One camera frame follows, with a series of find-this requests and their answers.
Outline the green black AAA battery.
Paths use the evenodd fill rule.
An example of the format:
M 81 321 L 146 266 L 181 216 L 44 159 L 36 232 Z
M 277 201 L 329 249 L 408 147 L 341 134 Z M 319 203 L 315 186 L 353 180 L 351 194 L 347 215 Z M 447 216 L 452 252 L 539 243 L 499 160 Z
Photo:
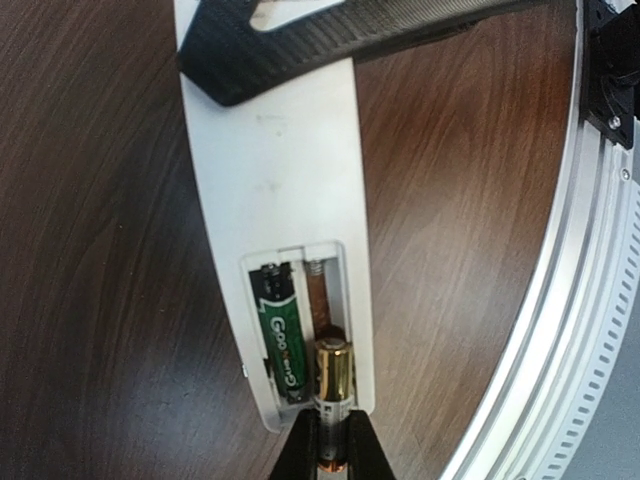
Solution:
M 307 349 L 291 266 L 262 265 L 250 280 L 278 394 L 287 404 L 301 403 L 307 396 Z

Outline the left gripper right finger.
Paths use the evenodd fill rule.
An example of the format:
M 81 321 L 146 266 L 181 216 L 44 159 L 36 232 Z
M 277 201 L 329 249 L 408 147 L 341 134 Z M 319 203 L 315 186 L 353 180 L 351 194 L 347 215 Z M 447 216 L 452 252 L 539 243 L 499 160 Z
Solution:
M 366 412 L 352 410 L 348 421 L 349 480 L 394 480 L 395 475 Z

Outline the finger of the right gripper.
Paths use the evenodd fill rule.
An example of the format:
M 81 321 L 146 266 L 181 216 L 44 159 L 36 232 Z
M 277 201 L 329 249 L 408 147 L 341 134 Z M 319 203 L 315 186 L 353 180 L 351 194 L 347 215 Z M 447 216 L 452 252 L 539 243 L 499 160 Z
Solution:
M 177 9 L 179 71 L 221 107 L 236 107 L 345 59 L 371 61 L 459 35 L 543 1 L 338 1 L 259 30 L 255 1 Z

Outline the white remote control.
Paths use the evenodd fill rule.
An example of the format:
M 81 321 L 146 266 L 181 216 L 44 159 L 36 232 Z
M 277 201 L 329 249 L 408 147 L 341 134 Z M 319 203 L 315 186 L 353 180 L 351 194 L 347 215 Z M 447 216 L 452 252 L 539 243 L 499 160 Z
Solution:
M 338 1 L 259 2 L 251 24 L 273 29 Z M 221 107 L 180 73 L 206 232 L 229 322 L 265 427 L 311 403 L 320 314 L 353 345 L 355 399 L 375 405 L 365 187 L 353 59 Z M 287 404 L 268 361 L 250 273 L 289 263 L 307 349 L 306 399 Z

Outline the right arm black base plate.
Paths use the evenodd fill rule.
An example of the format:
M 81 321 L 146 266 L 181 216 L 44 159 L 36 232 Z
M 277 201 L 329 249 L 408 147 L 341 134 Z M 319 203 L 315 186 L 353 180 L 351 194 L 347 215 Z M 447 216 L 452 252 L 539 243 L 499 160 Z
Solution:
M 639 3 L 581 1 L 580 117 L 610 142 L 634 147 L 639 120 Z

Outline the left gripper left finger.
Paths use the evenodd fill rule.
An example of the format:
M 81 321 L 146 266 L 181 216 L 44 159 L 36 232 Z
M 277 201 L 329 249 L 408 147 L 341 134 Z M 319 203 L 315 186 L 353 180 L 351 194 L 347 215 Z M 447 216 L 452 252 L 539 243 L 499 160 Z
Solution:
M 289 432 L 270 473 L 270 480 L 316 480 L 318 470 L 318 414 L 304 409 Z

